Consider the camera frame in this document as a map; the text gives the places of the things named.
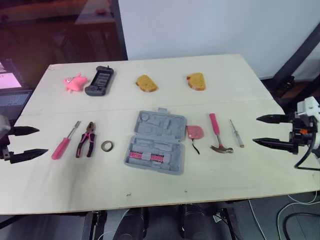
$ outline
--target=pink handle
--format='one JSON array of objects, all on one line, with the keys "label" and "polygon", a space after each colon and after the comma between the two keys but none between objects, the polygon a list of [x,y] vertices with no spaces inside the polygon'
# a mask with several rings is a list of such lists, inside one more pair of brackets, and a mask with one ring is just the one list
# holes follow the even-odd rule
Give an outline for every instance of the pink handle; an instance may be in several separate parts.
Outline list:
[{"label": "pink handle", "polygon": [[217,119],[216,119],[216,115],[214,113],[210,113],[209,117],[210,117],[212,128],[213,128],[213,131],[214,131],[215,135],[219,135],[220,134],[220,130],[219,130],[218,122],[217,122]]},{"label": "pink handle", "polygon": [[68,144],[70,142],[70,139],[65,137],[62,142],[60,142],[59,146],[55,149],[54,153],[52,153],[51,158],[53,160],[57,160],[61,158],[61,156],[64,154],[66,148],[68,147]]}]

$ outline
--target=pliers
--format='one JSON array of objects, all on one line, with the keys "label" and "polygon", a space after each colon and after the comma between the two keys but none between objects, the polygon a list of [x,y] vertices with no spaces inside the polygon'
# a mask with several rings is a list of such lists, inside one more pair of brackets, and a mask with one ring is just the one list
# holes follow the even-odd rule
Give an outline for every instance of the pliers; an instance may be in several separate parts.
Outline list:
[{"label": "pliers", "polygon": [[81,148],[83,144],[89,139],[90,145],[89,145],[89,151],[87,153],[87,157],[90,158],[92,151],[94,150],[94,145],[95,145],[95,134],[93,133],[95,131],[95,125],[91,121],[89,125],[86,127],[86,132],[82,134],[81,141],[79,142],[78,148],[76,149],[76,158],[80,158],[81,155]]}]

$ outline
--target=pink tape measure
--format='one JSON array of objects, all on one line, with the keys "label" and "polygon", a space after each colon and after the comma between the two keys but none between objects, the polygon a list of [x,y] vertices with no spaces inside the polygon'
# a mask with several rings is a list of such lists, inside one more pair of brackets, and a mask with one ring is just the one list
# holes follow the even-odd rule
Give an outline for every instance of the pink tape measure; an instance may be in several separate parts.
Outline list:
[{"label": "pink tape measure", "polygon": [[195,139],[201,139],[204,136],[204,131],[200,126],[186,126],[186,130],[188,133],[188,137],[192,140],[192,146],[196,150],[198,154],[200,154],[199,150],[195,147],[194,145],[194,140]]}]

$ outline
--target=hammer head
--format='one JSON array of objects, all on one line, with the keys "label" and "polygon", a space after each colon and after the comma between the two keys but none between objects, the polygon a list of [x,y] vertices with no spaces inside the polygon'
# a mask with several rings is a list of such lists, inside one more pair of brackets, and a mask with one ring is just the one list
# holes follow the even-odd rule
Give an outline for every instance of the hammer head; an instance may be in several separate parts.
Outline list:
[{"label": "hammer head", "polygon": [[224,146],[220,145],[219,147],[215,147],[215,146],[210,146],[210,148],[214,151],[216,151],[217,153],[221,153],[221,154],[225,154],[225,153],[229,153],[232,154],[234,152],[232,147],[229,148],[225,148]]}]

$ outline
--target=wooden table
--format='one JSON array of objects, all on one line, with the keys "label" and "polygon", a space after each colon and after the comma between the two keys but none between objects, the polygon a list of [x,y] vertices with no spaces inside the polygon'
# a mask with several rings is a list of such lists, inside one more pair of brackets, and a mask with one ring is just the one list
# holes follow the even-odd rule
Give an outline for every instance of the wooden table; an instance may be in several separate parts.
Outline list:
[{"label": "wooden table", "polygon": [[[65,91],[63,79],[81,73],[91,81],[96,67],[109,65],[116,72],[107,95],[90,97]],[[205,91],[189,88],[186,76],[202,72]],[[158,85],[152,93],[135,85],[147,74]],[[183,115],[188,125],[203,128],[196,141],[201,154],[186,138],[184,172],[169,175],[124,164],[130,138],[140,110],[167,108]],[[233,154],[220,154],[208,114],[216,113],[222,142]],[[63,64],[47,70],[25,107],[17,126],[33,126],[40,132],[12,136],[9,149],[15,153],[43,148],[48,153],[17,164],[0,161],[0,214],[80,212],[206,201],[223,201],[301,193],[319,189],[320,173],[298,170],[303,156],[271,150],[252,138],[271,137],[287,141],[290,124],[256,121],[265,114],[281,114],[248,64],[240,55],[212,55],[138,61]],[[245,148],[237,146],[232,119]],[[81,121],[69,147],[59,160],[51,154]],[[81,134],[90,121],[96,124],[96,146],[91,158],[75,158]],[[110,152],[101,150],[105,140],[114,142]],[[313,156],[305,163],[319,166]]]}]

